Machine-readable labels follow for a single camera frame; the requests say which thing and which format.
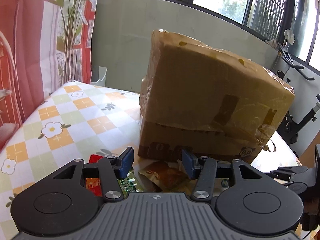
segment silver screw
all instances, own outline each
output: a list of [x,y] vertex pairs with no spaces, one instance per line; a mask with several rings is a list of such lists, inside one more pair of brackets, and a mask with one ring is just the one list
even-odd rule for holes
[[116,199],[116,198],[120,198],[121,197],[121,193],[119,191],[116,191],[116,190],[111,190],[111,191],[108,191],[105,194],[105,196],[106,196],[106,198]]
[[206,192],[206,191],[203,191],[203,190],[198,190],[195,193],[193,193],[193,195],[196,198],[207,198],[207,197],[209,197],[209,193]]

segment plant-print curtain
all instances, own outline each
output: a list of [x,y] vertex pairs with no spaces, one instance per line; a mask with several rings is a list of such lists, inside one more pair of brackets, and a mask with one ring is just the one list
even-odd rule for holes
[[97,0],[0,0],[0,150],[70,79],[91,79]]

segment white wall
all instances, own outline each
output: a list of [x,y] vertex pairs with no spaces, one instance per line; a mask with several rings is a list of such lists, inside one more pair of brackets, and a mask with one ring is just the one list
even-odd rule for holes
[[227,49],[270,68],[276,51],[248,32],[202,11],[163,0],[98,0],[93,66],[108,67],[106,86],[140,91],[157,28]]
[[[289,66],[284,61],[279,60],[274,72],[277,70],[282,70],[285,72],[288,67]],[[293,120],[297,123],[299,123],[302,118],[311,110],[311,108],[316,105],[316,95],[320,94],[320,76],[306,67],[302,70],[302,72],[305,73],[307,77],[314,77],[315,80],[307,81],[297,70],[293,68],[290,68],[284,78],[284,80],[286,80],[288,77],[291,79],[290,85],[293,86],[294,89],[295,99],[289,111],[293,116]],[[291,149],[299,156],[303,154],[320,130],[320,111],[317,112],[316,117],[317,120],[315,122],[310,121],[298,133],[298,141],[291,145]]]

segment tablecloth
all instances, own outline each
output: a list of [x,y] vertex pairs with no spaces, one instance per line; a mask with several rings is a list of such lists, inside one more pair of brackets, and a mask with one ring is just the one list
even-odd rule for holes
[[[10,215],[14,197],[71,160],[87,163],[91,154],[119,156],[131,146],[135,170],[150,164],[137,156],[139,132],[137,93],[73,80],[52,93],[0,153],[0,239],[18,232]],[[281,137],[273,137],[278,150],[263,151],[252,165],[264,172],[298,165]]]

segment black window frame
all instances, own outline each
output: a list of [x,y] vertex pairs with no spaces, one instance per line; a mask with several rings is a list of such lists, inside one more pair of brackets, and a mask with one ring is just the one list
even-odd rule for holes
[[[184,5],[184,6],[188,6],[191,7],[193,9],[197,9],[199,11],[208,13],[210,15],[213,15],[215,17],[218,17],[220,19],[223,19],[245,31],[247,31],[248,33],[254,35],[255,37],[257,37],[258,39],[262,40],[263,42],[265,40],[267,40],[265,37],[263,37],[261,34],[257,33],[256,31],[252,30],[251,28],[249,28],[247,26],[247,22],[249,19],[249,14],[250,14],[250,10],[251,10],[251,6],[253,3],[253,0],[247,0],[247,4],[246,4],[246,8],[245,8],[245,12],[244,12],[244,17],[242,20],[242,23],[238,23],[222,14],[219,14],[215,11],[209,10],[205,7],[196,5],[193,3],[193,0],[165,0],[165,1],[169,1],[169,2],[174,2],[180,5]],[[285,3],[285,7],[284,7],[284,16],[283,16],[283,22],[281,23],[280,26],[280,31],[279,31],[279,35],[277,38],[277,41],[281,44],[283,44],[284,42],[284,31],[287,29],[291,28],[291,22],[292,22],[292,17],[294,15],[294,8],[295,8],[295,0],[286,0]],[[315,40],[316,40],[316,35],[317,35],[317,31],[318,31],[318,23],[319,23],[319,14],[320,14],[320,6],[317,10],[317,16],[316,16],[316,24],[315,24],[315,29],[314,29],[314,34],[313,34],[313,38],[312,38],[312,42],[311,42],[311,46],[309,49],[309,53],[308,53],[308,57],[306,61],[303,61],[301,59],[299,59],[298,57],[296,57],[295,55],[292,55],[292,59],[294,59],[295,61],[297,61],[298,63],[302,64],[303,66],[309,68],[311,71],[313,71],[314,73],[316,73],[317,75],[320,76],[320,71],[317,70],[316,68],[312,67],[309,65],[310,62],[310,58],[313,52],[313,48],[314,48],[314,44],[315,44]]]

